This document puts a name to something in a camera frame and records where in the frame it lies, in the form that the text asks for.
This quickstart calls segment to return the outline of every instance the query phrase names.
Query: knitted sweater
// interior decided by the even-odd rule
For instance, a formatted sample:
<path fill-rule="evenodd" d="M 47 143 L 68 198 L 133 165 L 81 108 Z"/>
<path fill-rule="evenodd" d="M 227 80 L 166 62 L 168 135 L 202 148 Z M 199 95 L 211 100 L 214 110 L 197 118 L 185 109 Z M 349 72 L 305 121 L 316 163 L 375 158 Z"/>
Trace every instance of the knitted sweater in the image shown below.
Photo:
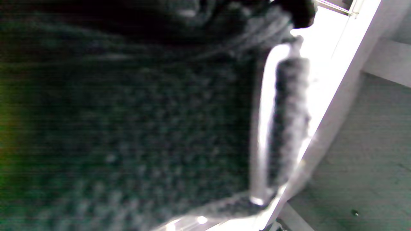
<path fill-rule="evenodd" d="M 293 24 L 278 5 L 220 10 L 204 39 L 198 25 L 154 39 L 145 21 L 131 35 L 47 11 L 4 17 L 0 229 L 146 231 L 264 209 L 247 194 L 252 93 L 261 54 L 293 42 Z M 240 27 L 221 34 L 230 16 Z M 306 60 L 280 66 L 274 190 L 307 124 Z"/>

